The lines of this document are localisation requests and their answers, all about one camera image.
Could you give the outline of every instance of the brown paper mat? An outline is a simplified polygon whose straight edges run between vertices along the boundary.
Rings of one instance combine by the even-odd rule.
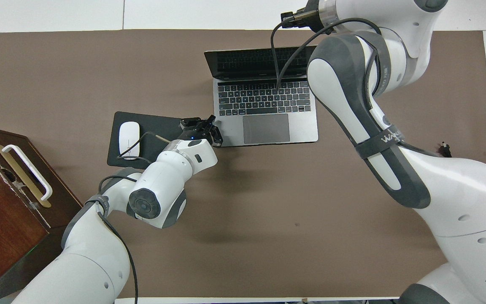
[[[116,111],[207,117],[203,52],[268,47],[269,31],[0,33],[0,129],[27,135],[81,199],[106,165]],[[308,31],[280,31],[279,46]],[[437,32],[416,83],[378,100],[410,144],[451,145],[486,163],[481,32]],[[318,107],[314,144],[222,148],[187,183],[181,220],[164,231],[115,212],[140,296],[399,296],[444,263],[429,229],[395,203]],[[133,296],[132,277],[120,297]]]

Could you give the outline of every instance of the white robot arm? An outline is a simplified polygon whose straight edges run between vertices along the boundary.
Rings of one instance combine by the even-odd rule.
[[[12,303],[112,304],[129,278],[132,258],[106,216],[119,210],[157,228],[174,225],[185,208],[185,182],[217,162],[211,144],[222,138],[213,120],[184,119],[179,139],[143,173],[125,168],[109,177],[66,228],[62,253]],[[215,142],[210,130],[218,135]]]
[[[440,158],[404,141],[373,95],[416,81],[447,0],[310,0],[281,15],[284,27],[336,27],[313,52],[310,89],[341,125],[384,189],[429,225],[448,263],[401,296],[401,304],[486,304],[486,164]]]

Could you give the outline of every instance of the wooden cabinet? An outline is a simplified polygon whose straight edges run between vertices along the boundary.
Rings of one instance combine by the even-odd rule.
[[[52,188],[44,186],[16,152],[18,146]],[[22,289],[62,251],[66,225],[81,204],[25,136],[0,130],[0,298]]]

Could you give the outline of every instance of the drawer handle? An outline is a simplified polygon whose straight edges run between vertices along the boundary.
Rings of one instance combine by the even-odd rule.
[[[13,144],[7,145],[4,148],[2,148],[3,152],[9,152],[10,150],[15,150],[16,154],[21,158],[21,160],[26,164],[26,166],[33,172],[33,175],[39,180],[40,184],[44,187],[46,190],[46,193],[42,196],[41,200],[45,201],[47,200],[51,195],[52,195],[52,187],[46,179],[41,175],[41,173],[33,166],[29,158],[25,156],[24,152],[20,149],[20,147],[15,146]]]

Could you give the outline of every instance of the white mouse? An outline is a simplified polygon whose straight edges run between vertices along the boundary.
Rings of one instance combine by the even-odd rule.
[[[125,152],[137,140],[140,139],[140,125],[135,121],[127,121],[119,127],[119,154]],[[140,143],[134,146],[123,156],[140,156]],[[135,160],[136,158],[124,158],[125,160]]]

